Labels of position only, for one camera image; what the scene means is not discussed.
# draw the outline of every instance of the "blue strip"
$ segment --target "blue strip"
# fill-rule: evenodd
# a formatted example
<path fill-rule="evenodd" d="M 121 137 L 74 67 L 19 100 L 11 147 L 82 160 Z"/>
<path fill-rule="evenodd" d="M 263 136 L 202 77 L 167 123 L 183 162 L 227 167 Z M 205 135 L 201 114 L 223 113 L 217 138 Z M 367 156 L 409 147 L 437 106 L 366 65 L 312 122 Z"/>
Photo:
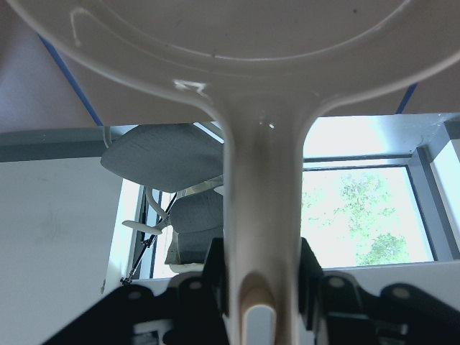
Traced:
<path fill-rule="evenodd" d="M 410 100 L 410 97 L 414 93 L 416 87 L 417 87 L 417 83 L 412 84 L 411 86 L 408 87 L 408 89 L 405 92 L 404 97 L 401 100 L 400 106 L 398 106 L 398 108 L 396 109 L 395 114 L 402 114 L 403 113 L 404 108 L 408 104 L 408 102 Z"/>
<path fill-rule="evenodd" d="M 78 85 L 77 81 L 73 77 L 72 73 L 69 71 L 67 65 L 65 64 L 64 60 L 59 56 L 59 53 L 56 51 L 56 49 L 49 43 L 47 40 L 45 40 L 43 37 L 39 36 L 40 39 L 42 40 L 43 44 L 45 45 L 47 51 L 53 58 L 53 60 L 56 62 L 57 66 L 59 66 L 61 72 L 63 75 L 67 78 L 67 81 L 69 82 L 70 86 L 72 86 L 73 90 L 79 97 L 81 103 L 85 106 L 86 110 L 88 113 L 91 115 L 93 118 L 94 122 L 98 126 L 103 126 L 102 121 L 99 119 L 98 114 L 96 114 L 96 111 L 94 110 L 93 106 L 89 103 L 89 100 L 86 98 L 85 94 L 81 90 L 80 86 Z"/>

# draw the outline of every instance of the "screw head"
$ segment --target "screw head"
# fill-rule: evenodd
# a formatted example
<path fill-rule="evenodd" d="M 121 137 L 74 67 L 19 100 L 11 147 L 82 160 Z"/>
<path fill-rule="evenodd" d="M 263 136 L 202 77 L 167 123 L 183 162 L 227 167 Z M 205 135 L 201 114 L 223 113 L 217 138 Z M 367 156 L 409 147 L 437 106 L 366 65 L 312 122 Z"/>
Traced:
<path fill-rule="evenodd" d="M 203 284 L 198 280 L 194 280 L 189 284 L 188 287 L 190 290 L 200 290 L 203 287 Z"/>
<path fill-rule="evenodd" d="M 129 300 L 139 300 L 142 294 L 139 291 L 133 291 L 132 293 L 128 294 Z"/>
<path fill-rule="evenodd" d="M 401 298 L 402 300 L 407 300 L 410 297 L 410 292 L 408 289 L 403 287 L 395 287 L 392 290 L 393 296 L 396 298 Z"/>
<path fill-rule="evenodd" d="M 333 288 L 339 289 L 345 286 L 345 282 L 340 277 L 332 277 L 331 279 L 329 279 L 329 285 Z"/>

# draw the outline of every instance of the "gray fabric upholstery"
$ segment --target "gray fabric upholstery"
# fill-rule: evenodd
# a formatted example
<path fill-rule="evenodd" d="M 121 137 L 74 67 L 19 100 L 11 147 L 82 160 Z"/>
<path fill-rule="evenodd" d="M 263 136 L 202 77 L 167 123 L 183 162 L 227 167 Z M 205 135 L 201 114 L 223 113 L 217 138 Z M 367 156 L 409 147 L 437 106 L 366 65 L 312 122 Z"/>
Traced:
<path fill-rule="evenodd" d="M 174 231 L 179 234 L 222 228 L 222 195 L 209 189 L 180 198 L 171 207 L 170 219 Z"/>
<path fill-rule="evenodd" d="M 222 227 L 179 234 L 178 249 L 180 263 L 203 263 L 208 254 L 212 239 L 215 237 L 222 237 L 223 235 Z"/>
<path fill-rule="evenodd" d="M 127 180 L 174 193 L 222 174 L 222 144 L 192 124 L 141 125 L 102 155 Z"/>

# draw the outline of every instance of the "glass pane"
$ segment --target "glass pane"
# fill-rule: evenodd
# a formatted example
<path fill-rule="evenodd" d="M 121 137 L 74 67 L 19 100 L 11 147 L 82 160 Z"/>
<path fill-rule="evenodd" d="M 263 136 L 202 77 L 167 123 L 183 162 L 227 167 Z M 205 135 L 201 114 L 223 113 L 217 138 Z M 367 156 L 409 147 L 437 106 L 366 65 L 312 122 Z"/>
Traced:
<path fill-rule="evenodd" d="M 433 260 L 404 167 L 305 171 L 300 234 L 322 267 Z"/>

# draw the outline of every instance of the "white wall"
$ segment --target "white wall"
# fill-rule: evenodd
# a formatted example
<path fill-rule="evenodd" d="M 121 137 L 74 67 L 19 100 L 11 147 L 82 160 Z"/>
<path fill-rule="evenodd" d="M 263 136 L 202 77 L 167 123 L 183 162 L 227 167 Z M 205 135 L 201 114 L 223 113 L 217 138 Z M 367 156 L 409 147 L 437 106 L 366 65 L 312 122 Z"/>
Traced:
<path fill-rule="evenodd" d="M 460 139 L 451 140 L 431 163 L 447 217 L 460 246 Z"/>
<path fill-rule="evenodd" d="M 121 178 L 97 157 L 0 176 L 0 344 L 41 344 L 101 297 Z"/>

